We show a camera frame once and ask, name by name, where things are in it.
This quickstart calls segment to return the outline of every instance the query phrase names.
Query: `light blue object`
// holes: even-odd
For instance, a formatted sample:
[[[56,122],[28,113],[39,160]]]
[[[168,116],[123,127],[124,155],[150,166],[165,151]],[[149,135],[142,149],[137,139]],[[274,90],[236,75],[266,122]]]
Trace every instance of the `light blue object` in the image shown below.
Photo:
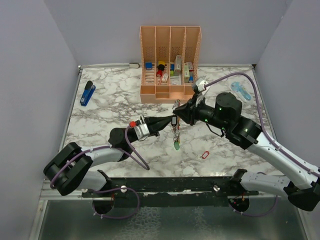
[[[251,100],[251,95],[246,91],[245,87],[240,84],[240,82],[235,81],[231,83],[231,89],[236,93],[240,93],[245,100]]]

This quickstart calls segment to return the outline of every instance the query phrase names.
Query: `gray wall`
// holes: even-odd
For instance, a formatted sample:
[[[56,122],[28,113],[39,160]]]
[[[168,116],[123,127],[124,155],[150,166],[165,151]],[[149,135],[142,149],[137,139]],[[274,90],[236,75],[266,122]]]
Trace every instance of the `gray wall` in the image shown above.
[[[0,2],[0,239],[27,239],[77,63],[42,0]]]
[[[293,0],[256,73],[281,144],[320,167],[320,1]],[[312,213],[320,234],[320,206]]]
[[[81,65],[140,62],[140,25],[199,25],[205,64],[256,64],[290,0],[44,0]]]

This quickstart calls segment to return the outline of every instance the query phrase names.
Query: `red object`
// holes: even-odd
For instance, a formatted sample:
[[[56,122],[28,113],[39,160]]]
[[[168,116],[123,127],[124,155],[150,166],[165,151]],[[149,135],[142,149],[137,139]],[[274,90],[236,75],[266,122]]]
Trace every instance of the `red object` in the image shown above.
[[[131,122],[129,123],[129,125],[130,125],[130,127],[132,127],[132,128],[137,126],[137,124],[136,124],[135,121],[131,121]]]
[[[159,77],[159,78],[161,78],[161,76],[162,76],[162,71],[161,71],[161,70],[158,70],[158,71],[156,72],[156,76]]]
[[[206,159],[208,156],[209,156],[210,152],[208,151],[205,151],[203,154],[202,154],[202,159]]]

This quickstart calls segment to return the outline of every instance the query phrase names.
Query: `marble tabletop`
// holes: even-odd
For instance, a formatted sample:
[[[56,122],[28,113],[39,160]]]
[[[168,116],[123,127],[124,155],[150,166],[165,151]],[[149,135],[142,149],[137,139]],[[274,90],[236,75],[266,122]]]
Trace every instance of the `marble tabletop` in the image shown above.
[[[233,72],[244,72],[254,79],[251,67],[200,67],[198,77],[211,82]],[[77,142],[81,147],[105,145],[111,129],[125,128],[129,122],[136,121],[141,115],[171,115],[172,104],[141,103],[141,74],[141,68],[84,68],[64,144]],[[89,80],[94,83],[96,90],[88,105],[84,107],[80,105],[80,98]],[[233,76],[211,87],[206,95],[206,104],[214,106],[219,93],[231,92],[232,82],[240,82],[254,96],[253,88],[245,77]],[[242,115],[259,122],[255,101],[243,103]],[[270,133],[264,109],[263,121]],[[170,125],[160,132],[159,137],[149,137],[145,141],[134,142],[133,145],[149,164],[149,171],[131,158],[122,162],[105,163],[91,170],[101,169],[110,177],[230,176],[237,169],[271,175],[280,173],[262,158],[242,150],[226,138],[212,134],[202,122],[197,122],[194,126],[184,122],[181,124],[179,150],[174,148]],[[198,159],[197,156],[204,151],[209,151],[210,155],[206,159]]]

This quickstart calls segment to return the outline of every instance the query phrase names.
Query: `blue stapler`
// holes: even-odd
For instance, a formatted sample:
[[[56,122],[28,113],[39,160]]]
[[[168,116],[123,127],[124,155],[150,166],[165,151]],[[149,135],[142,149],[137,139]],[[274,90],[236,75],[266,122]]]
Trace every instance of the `blue stapler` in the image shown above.
[[[80,99],[81,106],[87,106],[92,94],[94,94],[94,91],[96,90],[96,86],[92,81],[88,81],[84,87],[84,92],[82,94],[82,97]]]

